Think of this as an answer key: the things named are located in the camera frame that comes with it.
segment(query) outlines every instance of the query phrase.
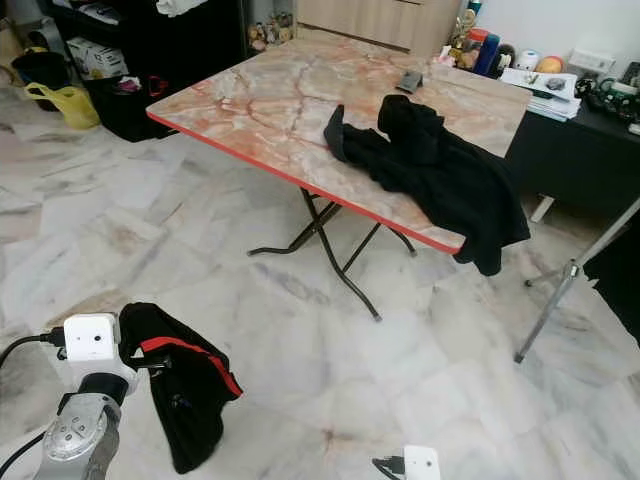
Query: blue bottle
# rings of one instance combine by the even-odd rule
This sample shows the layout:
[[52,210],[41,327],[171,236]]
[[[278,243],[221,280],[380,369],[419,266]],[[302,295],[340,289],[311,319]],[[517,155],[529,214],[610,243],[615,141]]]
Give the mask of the blue bottle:
[[480,7],[482,7],[482,0],[469,0],[467,3],[467,8],[476,12],[476,15],[480,12]]
[[480,49],[480,55],[478,55],[478,60],[476,61],[475,66],[473,67],[473,73],[477,73],[478,75],[484,75],[485,77],[489,73],[489,69],[491,68],[491,64],[493,63],[493,59],[498,53],[498,46],[500,45],[500,37],[493,33],[487,35],[484,43],[482,44],[482,48]]

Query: black trash bin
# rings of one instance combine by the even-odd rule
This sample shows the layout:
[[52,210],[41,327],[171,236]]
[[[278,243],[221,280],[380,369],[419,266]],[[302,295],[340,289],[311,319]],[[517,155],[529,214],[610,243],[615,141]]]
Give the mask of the black trash bin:
[[[11,66],[20,74],[25,84],[41,83],[51,90],[58,90],[70,84],[69,72],[64,57],[55,52],[29,53],[16,58]],[[58,110],[48,100],[36,100],[43,110]]]
[[141,79],[141,90],[123,92],[118,88],[121,78],[113,77],[85,82],[91,102],[102,124],[120,138],[130,142],[166,136],[170,129],[151,120],[145,110],[148,105],[162,97],[153,97],[149,94],[149,84],[145,78]]

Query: folding table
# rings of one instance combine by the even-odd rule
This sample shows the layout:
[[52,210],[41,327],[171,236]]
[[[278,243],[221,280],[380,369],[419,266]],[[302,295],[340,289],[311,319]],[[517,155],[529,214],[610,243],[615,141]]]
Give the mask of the folding table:
[[[453,133],[504,157],[529,92],[347,38],[292,40],[151,105],[147,113],[300,187],[311,223],[288,247],[249,254],[293,253],[317,234],[338,276],[380,320],[346,273],[381,225],[413,255],[407,237],[450,254],[465,239],[433,225],[408,196],[382,190],[366,173],[333,158],[323,130],[338,104],[345,105],[345,121],[375,128],[382,99],[398,93],[395,85],[406,70],[424,75],[413,102],[436,109]],[[322,210],[315,204],[319,197],[329,200]],[[343,207],[375,225],[340,266],[323,227]]]

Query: toy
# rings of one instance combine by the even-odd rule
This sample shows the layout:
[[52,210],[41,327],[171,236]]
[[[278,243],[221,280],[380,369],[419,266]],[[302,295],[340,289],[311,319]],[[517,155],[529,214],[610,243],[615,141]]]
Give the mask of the toy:
[[255,25],[249,26],[249,43],[253,43],[258,39],[258,28]]
[[283,27],[280,29],[279,39],[282,43],[291,40],[291,29],[289,27]]
[[464,11],[462,18],[456,18],[456,26],[451,34],[451,50],[449,55],[458,61],[462,55],[464,41],[476,23],[476,12],[468,8]]
[[538,65],[540,61],[540,55],[535,50],[524,50],[520,55],[518,55],[518,59],[516,60],[516,64],[514,68],[518,70],[529,70],[533,71]]
[[544,57],[538,63],[536,72],[539,73],[561,73],[564,68],[564,62],[560,57],[551,56]]
[[267,43],[276,43],[276,32],[271,23],[267,23]]
[[433,57],[433,63],[440,63],[447,67],[453,67],[456,64],[456,59],[449,55],[451,51],[451,45],[445,45],[442,47],[439,57]]
[[267,35],[264,32],[264,25],[262,24],[262,22],[256,23],[256,29],[258,30],[258,39],[264,42],[267,38]]
[[277,16],[277,18],[278,24],[281,28],[290,27],[291,25],[293,25],[293,15],[290,13],[282,12]]
[[263,52],[267,48],[267,44],[264,40],[260,40],[259,38],[251,42],[251,48],[258,52]]

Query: white device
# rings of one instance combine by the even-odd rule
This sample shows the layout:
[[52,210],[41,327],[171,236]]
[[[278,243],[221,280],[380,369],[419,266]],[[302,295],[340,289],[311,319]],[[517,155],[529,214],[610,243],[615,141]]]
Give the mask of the white device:
[[129,384],[127,395],[138,385],[138,374],[122,362],[117,344],[120,327],[111,313],[72,315],[64,322],[67,360],[77,387],[90,373],[112,373]]
[[540,54],[535,50],[524,50],[518,55],[514,67],[517,70],[533,72],[540,61]]
[[615,59],[607,53],[588,52],[579,48],[574,49],[569,58],[569,65],[598,73],[609,73],[614,63]]
[[440,480],[438,453],[433,448],[406,445],[404,476],[406,480]]

